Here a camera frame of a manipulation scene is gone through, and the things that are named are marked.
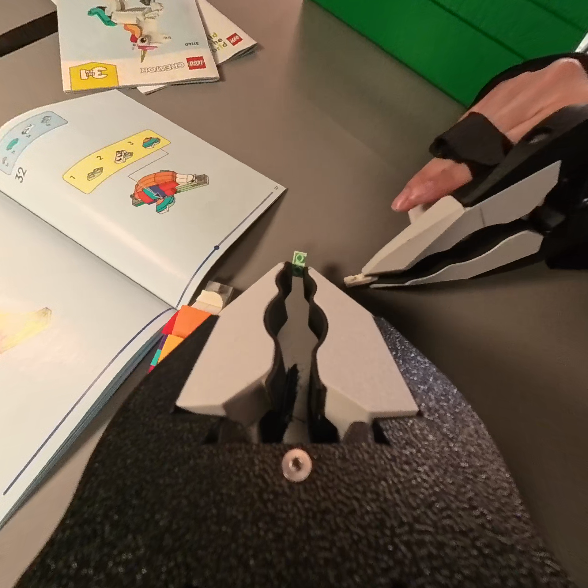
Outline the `person's right forearm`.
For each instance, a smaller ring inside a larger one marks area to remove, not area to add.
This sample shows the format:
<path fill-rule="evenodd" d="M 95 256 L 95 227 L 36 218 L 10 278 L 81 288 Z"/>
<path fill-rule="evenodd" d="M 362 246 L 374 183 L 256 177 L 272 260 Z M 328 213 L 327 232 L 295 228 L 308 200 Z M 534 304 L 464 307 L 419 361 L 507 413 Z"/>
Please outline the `person's right forearm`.
<path fill-rule="evenodd" d="M 533 58 L 523 63 L 513 65 L 510 68 L 504 70 L 503 72 L 497 74 L 492 79 L 490 79 L 489 82 L 485 84 L 479 91 L 479 93 L 476 95 L 473 102 L 470 104 L 469 108 L 471 109 L 475 105 L 477 105 L 498 84 L 511 80 L 512 78 L 517 77 L 523 73 L 536 72 L 538 70 L 542 70 L 543 68 L 546 68 L 547 66 L 561 59 L 573 59 L 577 61 L 582 66 L 585 73 L 587 73 L 586 52 L 570 52 L 566 54 L 555 54 Z"/>

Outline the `green plastic bin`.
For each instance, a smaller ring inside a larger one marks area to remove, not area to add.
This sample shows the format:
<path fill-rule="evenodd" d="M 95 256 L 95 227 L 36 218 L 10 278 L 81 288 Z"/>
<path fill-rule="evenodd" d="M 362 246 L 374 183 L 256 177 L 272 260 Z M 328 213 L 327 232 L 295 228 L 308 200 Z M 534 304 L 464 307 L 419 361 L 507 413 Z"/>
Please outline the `green plastic bin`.
<path fill-rule="evenodd" d="M 394 73 L 467 105 L 512 66 L 587 48 L 587 1 L 305 1 L 305 59 L 370 93 Z"/>

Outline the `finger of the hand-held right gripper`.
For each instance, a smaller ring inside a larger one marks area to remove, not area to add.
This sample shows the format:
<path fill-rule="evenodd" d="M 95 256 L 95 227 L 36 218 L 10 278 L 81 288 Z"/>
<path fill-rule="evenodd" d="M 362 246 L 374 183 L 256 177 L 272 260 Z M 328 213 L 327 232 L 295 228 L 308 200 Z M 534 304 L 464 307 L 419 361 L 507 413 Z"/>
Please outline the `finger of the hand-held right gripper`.
<path fill-rule="evenodd" d="M 427 254 L 448 250 L 475 231 L 521 219 L 543 204 L 556 186 L 560 167 L 561 161 L 555 161 L 470 208 L 452 196 L 441 198 L 383 246 L 362 273 L 406 270 Z"/>
<path fill-rule="evenodd" d="M 381 278 L 369 285 L 371 289 L 407 288 L 433 283 L 463 281 L 500 269 L 539 252 L 543 235 L 534 231 L 521 231 L 511 235 L 483 254 L 460 262 L 452 262 L 436 272 L 394 283 Z"/>

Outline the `small white instruction booklet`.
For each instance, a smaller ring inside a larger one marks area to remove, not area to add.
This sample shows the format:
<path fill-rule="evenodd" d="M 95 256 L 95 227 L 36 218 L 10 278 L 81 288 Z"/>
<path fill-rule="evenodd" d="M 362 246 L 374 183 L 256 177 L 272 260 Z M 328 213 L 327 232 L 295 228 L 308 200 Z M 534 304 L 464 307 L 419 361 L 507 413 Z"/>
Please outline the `small white instruction booklet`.
<path fill-rule="evenodd" d="M 257 41 L 212 4 L 208 1 L 196 1 L 196 4 L 216 65 L 255 51 Z"/>

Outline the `orange red lego model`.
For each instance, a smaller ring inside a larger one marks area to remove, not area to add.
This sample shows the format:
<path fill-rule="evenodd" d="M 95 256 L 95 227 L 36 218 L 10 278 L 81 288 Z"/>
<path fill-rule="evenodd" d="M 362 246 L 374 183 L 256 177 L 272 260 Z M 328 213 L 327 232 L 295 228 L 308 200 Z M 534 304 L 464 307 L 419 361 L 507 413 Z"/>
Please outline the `orange red lego model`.
<path fill-rule="evenodd" d="M 182 305 L 166 323 L 149 372 L 163 361 L 181 342 L 213 315 L 218 315 L 231 301 L 234 288 L 209 281 L 191 305 Z"/>

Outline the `open lego instruction booklet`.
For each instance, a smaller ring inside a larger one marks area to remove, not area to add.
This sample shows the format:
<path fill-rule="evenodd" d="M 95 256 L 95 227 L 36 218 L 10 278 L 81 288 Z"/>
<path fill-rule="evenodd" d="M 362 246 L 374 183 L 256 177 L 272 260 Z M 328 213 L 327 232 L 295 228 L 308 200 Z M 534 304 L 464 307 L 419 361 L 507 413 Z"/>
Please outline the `open lego instruction booklet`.
<path fill-rule="evenodd" d="M 1 526 L 285 190 L 117 90 L 1 127 Z"/>

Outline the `person's right hand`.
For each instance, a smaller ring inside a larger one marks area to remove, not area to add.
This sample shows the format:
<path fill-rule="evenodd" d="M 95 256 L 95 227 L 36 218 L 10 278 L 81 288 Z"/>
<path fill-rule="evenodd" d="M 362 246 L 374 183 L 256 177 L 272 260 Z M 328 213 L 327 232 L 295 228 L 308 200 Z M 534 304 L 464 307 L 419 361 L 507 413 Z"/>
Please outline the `person's right hand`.
<path fill-rule="evenodd" d="M 547 67 L 521 73 L 498 84 L 484 98 L 470 108 L 489 119 L 497 129 L 517 143 L 539 122 L 574 104 L 587 103 L 587 73 L 575 58 L 562 58 Z M 433 158 L 408 181 L 392 203 L 400 212 L 417 205 L 436 202 L 452 195 L 459 187 L 472 180 L 465 164 Z"/>

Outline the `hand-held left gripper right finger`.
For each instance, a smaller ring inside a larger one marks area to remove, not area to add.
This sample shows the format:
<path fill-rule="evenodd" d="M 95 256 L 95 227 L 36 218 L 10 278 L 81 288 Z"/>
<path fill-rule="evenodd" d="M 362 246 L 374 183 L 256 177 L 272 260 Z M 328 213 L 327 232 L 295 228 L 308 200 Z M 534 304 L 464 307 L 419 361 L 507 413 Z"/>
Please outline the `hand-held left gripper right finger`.
<path fill-rule="evenodd" d="M 312 442 L 342 441 L 354 423 L 413 417 L 419 407 L 375 317 L 313 268 L 303 275 L 312 350 L 307 425 Z"/>

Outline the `bird cover instruction booklet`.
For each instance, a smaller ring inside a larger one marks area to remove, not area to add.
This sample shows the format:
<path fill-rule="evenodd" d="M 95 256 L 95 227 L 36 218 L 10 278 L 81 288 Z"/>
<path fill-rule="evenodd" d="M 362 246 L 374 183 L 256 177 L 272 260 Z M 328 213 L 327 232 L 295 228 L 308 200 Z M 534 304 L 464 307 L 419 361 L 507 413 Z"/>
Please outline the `bird cover instruction booklet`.
<path fill-rule="evenodd" d="M 217 82 L 196 1 L 55 1 L 64 92 Z"/>

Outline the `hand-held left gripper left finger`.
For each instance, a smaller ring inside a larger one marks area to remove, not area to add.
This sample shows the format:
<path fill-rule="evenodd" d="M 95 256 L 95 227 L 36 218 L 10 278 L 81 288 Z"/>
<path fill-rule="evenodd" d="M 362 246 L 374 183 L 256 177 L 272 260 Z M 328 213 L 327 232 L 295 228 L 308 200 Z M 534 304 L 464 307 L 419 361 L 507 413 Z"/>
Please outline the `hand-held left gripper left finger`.
<path fill-rule="evenodd" d="M 282 442 L 293 416 L 295 367 L 286 369 L 277 335 L 288 319 L 292 277 L 292 264 L 279 263 L 221 311 L 178 408 L 257 425 L 261 442 Z"/>

